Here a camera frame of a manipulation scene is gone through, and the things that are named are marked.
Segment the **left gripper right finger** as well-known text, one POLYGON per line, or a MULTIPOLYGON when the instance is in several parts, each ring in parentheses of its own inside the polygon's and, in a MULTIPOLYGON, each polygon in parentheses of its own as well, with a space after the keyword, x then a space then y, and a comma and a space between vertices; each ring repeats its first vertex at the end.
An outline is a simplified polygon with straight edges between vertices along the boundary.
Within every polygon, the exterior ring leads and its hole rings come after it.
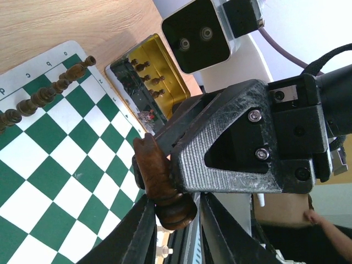
POLYGON ((200 234, 203 263, 280 263, 211 193, 200 195, 200 234))

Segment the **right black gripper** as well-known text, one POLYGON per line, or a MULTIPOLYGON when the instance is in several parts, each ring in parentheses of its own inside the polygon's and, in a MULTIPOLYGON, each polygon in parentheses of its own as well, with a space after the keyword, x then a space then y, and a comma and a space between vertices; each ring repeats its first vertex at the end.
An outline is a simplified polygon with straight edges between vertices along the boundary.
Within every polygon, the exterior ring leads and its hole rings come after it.
POLYGON ((189 193, 307 194, 315 177, 326 182, 332 173, 311 74, 268 85, 248 80, 191 97, 155 139, 171 157, 176 186, 189 193))

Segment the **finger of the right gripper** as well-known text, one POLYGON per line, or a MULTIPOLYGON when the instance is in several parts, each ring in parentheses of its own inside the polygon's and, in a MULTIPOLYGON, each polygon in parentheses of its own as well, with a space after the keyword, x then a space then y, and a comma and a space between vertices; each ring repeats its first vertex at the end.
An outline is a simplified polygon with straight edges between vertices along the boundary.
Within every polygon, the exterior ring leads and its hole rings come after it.
POLYGON ((134 174, 135 182, 136 182, 137 186, 140 189, 145 190, 144 180, 141 175, 141 170, 139 168, 139 165, 138 165, 138 162, 136 159, 136 155, 133 155, 133 157, 132 157, 132 169, 133 169, 133 174, 134 174))

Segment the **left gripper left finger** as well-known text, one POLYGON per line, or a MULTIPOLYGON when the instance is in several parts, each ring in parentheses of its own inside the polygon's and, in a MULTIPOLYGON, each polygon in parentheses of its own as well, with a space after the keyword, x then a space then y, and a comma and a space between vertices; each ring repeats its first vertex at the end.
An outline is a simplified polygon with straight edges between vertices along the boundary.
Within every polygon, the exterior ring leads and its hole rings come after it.
POLYGON ((143 195, 117 227, 78 263, 155 263, 155 205, 143 195))

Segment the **dark brown knight piece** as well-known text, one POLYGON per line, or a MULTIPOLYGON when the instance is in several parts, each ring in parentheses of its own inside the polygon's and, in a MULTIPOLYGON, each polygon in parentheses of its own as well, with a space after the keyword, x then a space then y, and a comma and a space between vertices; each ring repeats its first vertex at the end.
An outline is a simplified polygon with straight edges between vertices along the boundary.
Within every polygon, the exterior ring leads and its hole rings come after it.
POLYGON ((179 191, 171 179, 170 160, 152 134, 133 140, 133 148, 145 184, 146 196, 155 204, 155 214, 168 230, 183 229, 197 214, 190 194, 179 191))

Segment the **gold tin with dark pieces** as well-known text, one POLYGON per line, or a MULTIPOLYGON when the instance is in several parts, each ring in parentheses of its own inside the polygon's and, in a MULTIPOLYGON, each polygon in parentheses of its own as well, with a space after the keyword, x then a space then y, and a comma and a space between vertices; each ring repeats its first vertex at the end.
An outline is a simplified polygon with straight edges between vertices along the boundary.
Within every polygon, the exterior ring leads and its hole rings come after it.
POLYGON ((105 73, 144 129, 152 134, 190 97, 158 34, 149 36, 106 66, 105 73))

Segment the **dark brown chess piece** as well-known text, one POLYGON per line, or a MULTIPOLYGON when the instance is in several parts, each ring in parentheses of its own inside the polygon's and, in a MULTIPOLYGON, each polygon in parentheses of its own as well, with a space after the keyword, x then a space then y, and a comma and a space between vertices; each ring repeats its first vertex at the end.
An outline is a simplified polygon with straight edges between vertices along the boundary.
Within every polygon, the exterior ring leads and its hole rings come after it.
POLYGON ((59 79, 56 82, 51 83, 48 89, 48 94, 50 96, 56 95, 56 94, 62 94, 64 90, 68 88, 70 85, 70 81, 67 79, 59 79))
POLYGON ((16 109, 24 117, 29 117, 35 114, 38 107, 37 101, 33 99, 22 100, 16 105, 16 109))
POLYGON ((72 83, 73 81, 77 81, 85 75, 87 67, 88 65, 84 62, 75 64, 66 72, 62 73, 59 76, 59 80, 65 79, 68 80, 70 83, 72 83))
POLYGON ((55 96, 56 91, 53 87, 42 87, 36 93, 31 95, 30 100, 36 107, 42 108, 53 102, 55 96))
POLYGON ((8 109, 1 114, 1 135, 5 132, 6 128, 12 127, 14 124, 21 122, 22 115, 16 109, 8 109))
POLYGON ((88 56, 83 62, 81 62, 81 65, 84 68, 94 66, 96 64, 96 59, 94 56, 88 56))

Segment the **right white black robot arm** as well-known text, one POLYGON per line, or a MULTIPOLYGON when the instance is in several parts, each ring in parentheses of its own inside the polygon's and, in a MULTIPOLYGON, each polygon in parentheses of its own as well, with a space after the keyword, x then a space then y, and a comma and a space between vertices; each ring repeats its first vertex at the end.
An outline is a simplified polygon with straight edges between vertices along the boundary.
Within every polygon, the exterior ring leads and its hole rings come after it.
POLYGON ((351 66, 319 74, 340 46, 295 77, 252 79, 191 97, 156 134, 134 140, 136 184, 184 193, 309 193, 351 133, 351 66))

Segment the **person's hand at edge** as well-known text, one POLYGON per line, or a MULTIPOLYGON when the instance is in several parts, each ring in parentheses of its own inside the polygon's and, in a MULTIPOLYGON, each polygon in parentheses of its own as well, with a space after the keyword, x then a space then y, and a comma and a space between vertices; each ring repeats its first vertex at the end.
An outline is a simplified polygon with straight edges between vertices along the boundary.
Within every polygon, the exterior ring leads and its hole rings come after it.
POLYGON ((339 254, 351 263, 351 239, 314 210, 305 211, 304 216, 312 224, 319 225, 339 254))

